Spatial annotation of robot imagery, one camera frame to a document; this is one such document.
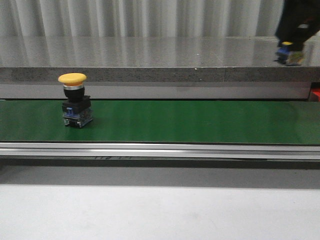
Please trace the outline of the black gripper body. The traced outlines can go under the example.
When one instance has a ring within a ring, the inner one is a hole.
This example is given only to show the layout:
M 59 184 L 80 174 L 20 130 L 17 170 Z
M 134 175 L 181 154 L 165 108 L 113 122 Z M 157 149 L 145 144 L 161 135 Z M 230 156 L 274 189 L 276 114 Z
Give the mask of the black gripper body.
M 278 47 L 291 42 L 290 50 L 302 50 L 304 43 L 320 31 L 318 0 L 285 0 L 275 36 Z

